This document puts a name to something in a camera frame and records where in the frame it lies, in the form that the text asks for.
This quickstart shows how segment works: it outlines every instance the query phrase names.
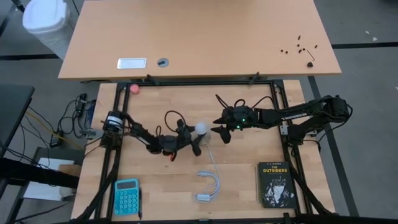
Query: trash can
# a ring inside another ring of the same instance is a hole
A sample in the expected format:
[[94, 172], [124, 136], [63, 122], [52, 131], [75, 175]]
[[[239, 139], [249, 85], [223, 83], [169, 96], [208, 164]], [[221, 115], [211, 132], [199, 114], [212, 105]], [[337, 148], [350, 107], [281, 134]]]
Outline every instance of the trash can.
[[63, 0], [31, 0], [26, 6], [22, 24], [60, 59], [65, 58], [73, 27], [70, 10]]

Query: charging cable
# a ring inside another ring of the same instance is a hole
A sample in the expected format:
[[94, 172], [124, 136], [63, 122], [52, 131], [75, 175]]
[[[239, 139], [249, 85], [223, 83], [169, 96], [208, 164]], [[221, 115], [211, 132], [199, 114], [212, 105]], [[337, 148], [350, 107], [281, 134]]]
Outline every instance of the charging cable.
[[[217, 168], [216, 162], [213, 159], [213, 155], [211, 155], [209, 145], [206, 144], [206, 147], [209, 152], [211, 161], [213, 161], [214, 167], [216, 168], [217, 175], [214, 175], [214, 173], [212, 173], [208, 170], [200, 170], [197, 172], [197, 175], [200, 177], [212, 177], [215, 180], [214, 184], [208, 185], [203, 189], [203, 194], [195, 195], [195, 200], [200, 203], [210, 203], [210, 202], [214, 201], [214, 199], [217, 198], [218, 192], [220, 192], [220, 180], [218, 179], [218, 177], [219, 177], [218, 168]], [[213, 192], [208, 193], [206, 191], [209, 187], [214, 187], [214, 186], [215, 186], [215, 189]]]

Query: yellow wire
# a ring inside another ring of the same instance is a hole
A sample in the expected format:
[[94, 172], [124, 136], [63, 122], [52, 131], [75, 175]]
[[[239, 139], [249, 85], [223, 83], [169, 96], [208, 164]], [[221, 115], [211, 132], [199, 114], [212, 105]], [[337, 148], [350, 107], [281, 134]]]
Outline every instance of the yellow wire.
[[74, 145], [75, 147], [77, 147], [77, 148], [79, 148], [79, 149], [83, 149], [81, 146], [79, 146], [79, 145], [78, 145], [77, 143], [75, 143], [74, 141], [69, 140], [69, 139], [64, 138], [64, 137], [61, 137], [61, 136], [59, 136], [58, 134], [55, 134], [52, 130], [50, 130], [48, 127], [46, 127], [46, 125], [45, 125], [39, 118], [37, 118], [37, 117], [34, 116], [33, 114], [29, 113], [28, 111], [26, 111], [26, 114], [28, 114], [28, 115], [31, 116], [33, 119], [35, 119], [37, 122], [39, 122], [39, 124], [40, 124], [41, 126], [43, 126], [43, 128], [44, 128], [47, 132], [49, 132], [50, 134], [53, 134], [54, 136], [56, 136], [56, 137], [58, 137], [58, 138], [60, 138], [60, 139], [63, 139], [63, 140], [66, 141], [66, 142], [69, 142], [70, 144]]

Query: wooden table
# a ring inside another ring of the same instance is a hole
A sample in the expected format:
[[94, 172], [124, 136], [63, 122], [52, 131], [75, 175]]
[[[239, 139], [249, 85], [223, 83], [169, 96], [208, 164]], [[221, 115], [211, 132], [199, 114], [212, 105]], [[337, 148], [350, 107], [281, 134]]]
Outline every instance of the wooden table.
[[[119, 58], [146, 58], [146, 67], [120, 70]], [[167, 58], [169, 66], [159, 67], [161, 58]], [[314, 66], [308, 68], [311, 61]], [[231, 77], [257, 72], [341, 73], [313, 0], [85, 1], [59, 78]]]
[[[284, 85], [289, 106], [304, 102], [299, 81], [284, 81]], [[100, 86], [93, 128], [102, 128], [100, 121], [113, 108], [115, 89], [116, 84]], [[181, 112], [189, 125], [195, 125], [199, 121], [211, 124], [220, 117], [222, 111], [215, 98], [216, 93], [229, 105], [239, 98], [245, 99], [247, 105], [253, 105], [261, 97], [271, 95], [269, 85], [148, 86], [142, 87], [139, 95], [130, 95], [128, 113], [151, 133], [155, 133], [157, 125], [161, 125], [163, 134], [172, 134], [164, 124], [166, 111]], [[264, 100], [257, 107], [271, 108], [272, 104]], [[174, 127], [177, 119], [178, 116], [170, 114], [169, 125]], [[88, 146], [86, 151], [97, 145], [94, 143]], [[202, 204], [195, 202], [193, 196], [202, 193], [203, 188], [213, 180], [197, 177], [196, 172], [202, 169], [214, 170], [205, 147], [202, 147], [202, 155], [195, 157], [188, 146], [179, 151], [174, 162], [170, 162], [168, 157], [147, 152], [137, 139], [124, 138], [118, 179], [140, 180], [143, 191], [143, 220], [274, 218], [282, 217], [284, 212], [294, 216], [292, 209], [264, 209], [256, 201], [256, 164], [284, 161], [277, 127], [235, 131], [227, 145], [223, 144], [217, 134], [211, 133], [210, 148], [220, 170], [221, 191], [214, 202]], [[308, 186], [321, 203], [333, 211], [333, 202], [316, 144], [305, 142], [299, 148]], [[103, 159], [103, 148], [98, 148], [85, 158], [72, 218], [79, 216], [94, 197], [100, 182]], [[299, 199], [303, 206], [301, 194]], [[104, 211], [107, 204], [107, 200], [104, 200], [103, 214], [106, 213]], [[113, 217], [113, 220], [137, 219], [137, 216]]]

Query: book cover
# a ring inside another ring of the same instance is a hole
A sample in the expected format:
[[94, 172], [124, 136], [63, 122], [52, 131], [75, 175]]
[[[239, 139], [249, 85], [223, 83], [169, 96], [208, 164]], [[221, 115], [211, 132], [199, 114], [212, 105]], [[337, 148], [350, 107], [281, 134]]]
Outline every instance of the book cover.
[[288, 162], [260, 162], [259, 191], [264, 208], [296, 208]]

